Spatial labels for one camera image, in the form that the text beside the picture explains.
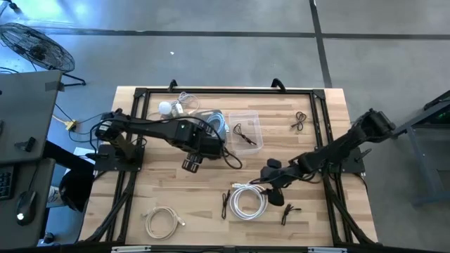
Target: white cable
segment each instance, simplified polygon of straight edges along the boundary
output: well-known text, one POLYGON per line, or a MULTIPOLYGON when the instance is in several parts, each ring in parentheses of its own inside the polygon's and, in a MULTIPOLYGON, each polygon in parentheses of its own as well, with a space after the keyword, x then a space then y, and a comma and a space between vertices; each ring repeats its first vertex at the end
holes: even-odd
POLYGON ((175 230, 178 227, 178 224, 181 224, 182 226, 186 225, 184 220, 182 218, 180 218, 180 216, 178 216, 178 214, 176 214, 176 212, 170 207, 155 207, 144 216, 147 216, 147 219, 146 219, 147 234, 151 238, 156 239, 156 240, 165 240, 167 238, 170 238, 175 233, 175 230), (172 220, 173 220, 172 229, 166 235, 156 235, 156 234, 154 234, 154 232, 152 231, 152 228, 150 227, 153 216, 155 216, 155 214, 157 214, 158 212, 168 212, 170 214, 170 216, 172 216, 172 220))
POLYGON ((255 219, 261 214, 263 214, 266 211, 267 208, 267 195, 262 195, 261 192, 264 190, 262 186, 259 185, 252 185, 249 183, 242 184, 242 183, 234 183, 233 188, 236 189, 230 197, 230 208, 231 211, 239 218, 243 220, 251 220, 255 219), (254 214, 246 214, 245 212, 241 211, 239 209, 238 203, 239 203, 239 197, 240 194, 243 193, 246 190, 251 190, 255 195, 258 196, 259 201, 261 202, 259 204, 259 209, 254 214))
POLYGON ((192 94, 189 94, 189 93, 186 93, 186 92, 183 91, 183 92, 181 92, 180 95, 178 96, 178 99, 177 99, 176 101, 173 101, 173 102, 171 103, 171 105, 172 105, 172 107, 174 107, 177 103, 180 103, 180 104, 189 104, 189 103, 192 103, 193 101, 197 102, 197 107, 196 107, 194 110, 188 112, 188 115, 191 115, 191 114, 193 114, 196 110, 198 110, 198 108, 200 107, 200 100, 199 100, 196 96, 194 96, 194 95, 192 95, 192 94))

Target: keyboard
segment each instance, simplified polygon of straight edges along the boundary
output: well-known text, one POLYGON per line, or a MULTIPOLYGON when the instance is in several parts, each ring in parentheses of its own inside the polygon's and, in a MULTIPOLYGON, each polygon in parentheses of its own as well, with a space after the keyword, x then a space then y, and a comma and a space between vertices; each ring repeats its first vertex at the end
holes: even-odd
POLYGON ((14 183, 14 166, 0 167, 0 200, 13 198, 14 183))

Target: fan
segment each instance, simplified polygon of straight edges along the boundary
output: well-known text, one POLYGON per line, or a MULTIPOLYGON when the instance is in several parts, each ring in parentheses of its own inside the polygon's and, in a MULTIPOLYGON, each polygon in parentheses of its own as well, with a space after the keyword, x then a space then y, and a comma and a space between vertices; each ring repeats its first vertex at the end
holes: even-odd
POLYGON ((64 86, 86 85, 83 79, 67 74, 75 69, 75 60, 70 53, 41 32, 18 23, 7 23, 0 25, 0 38, 33 67, 36 64, 47 70, 60 70, 66 77, 81 81, 64 86))

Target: wooden table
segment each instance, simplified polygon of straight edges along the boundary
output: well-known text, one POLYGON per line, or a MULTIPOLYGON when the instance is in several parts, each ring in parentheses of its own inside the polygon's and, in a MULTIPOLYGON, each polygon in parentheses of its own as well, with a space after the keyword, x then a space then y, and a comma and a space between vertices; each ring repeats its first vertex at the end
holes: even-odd
MULTIPOLYGON (((122 108, 129 114, 133 101, 134 86, 119 86, 112 109, 122 108)), ((325 89, 330 122, 335 138, 350 127, 350 120, 342 89, 325 89)), ((150 98, 148 119, 158 119, 158 104, 173 101, 178 94, 153 94, 150 98)), ((181 168, 186 154, 173 148, 164 140, 147 138, 142 171, 139 172, 134 190, 129 219, 127 244, 145 245, 277 245, 277 246, 330 246, 330 225, 326 209, 323 184, 295 181, 283 190, 285 202, 302 208, 291 212, 285 226, 281 217, 285 207, 269 205, 266 212, 256 220, 242 221, 227 209, 222 220, 222 197, 232 183, 247 183, 259 177, 259 170, 268 158, 276 158, 284 164, 296 155, 314 149, 316 139, 312 125, 311 106, 308 96, 259 95, 259 94, 196 94, 201 110, 220 109, 228 121, 228 114, 240 110, 257 110, 263 135, 264 147, 254 155, 242 157, 243 168, 229 168, 223 160, 204 160, 196 174, 181 168), (301 132, 291 129, 296 123, 295 113, 302 111, 308 118, 301 132), (172 207, 186 221, 168 240, 150 238, 141 216, 155 206, 172 207)), ((320 122, 322 113, 317 103, 320 122)), ((94 183, 84 217, 80 240, 89 237, 110 211, 117 173, 108 172, 94 183)), ((343 175, 347 208, 367 236, 376 241, 371 208, 366 189, 355 175, 343 175)), ((240 207, 254 212, 259 201, 252 193, 243 194, 240 207)), ((116 223, 117 237, 122 220, 119 213, 116 223)), ((337 215, 341 238, 344 238, 342 220, 337 215)), ((158 214, 152 222, 156 233, 169 229, 170 217, 158 214)))

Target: clear plastic container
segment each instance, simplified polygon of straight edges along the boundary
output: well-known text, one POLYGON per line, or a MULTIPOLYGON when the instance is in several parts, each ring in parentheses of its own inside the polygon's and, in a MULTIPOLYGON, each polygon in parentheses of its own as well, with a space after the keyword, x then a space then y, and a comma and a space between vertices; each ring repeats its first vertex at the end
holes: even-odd
POLYGON ((259 125, 258 112, 246 110, 240 112, 230 112, 229 128, 231 134, 231 147, 237 156, 258 153, 262 148, 261 127, 259 125), (242 136, 233 132, 234 127, 240 123, 242 134, 245 134, 256 145, 249 144, 242 136))

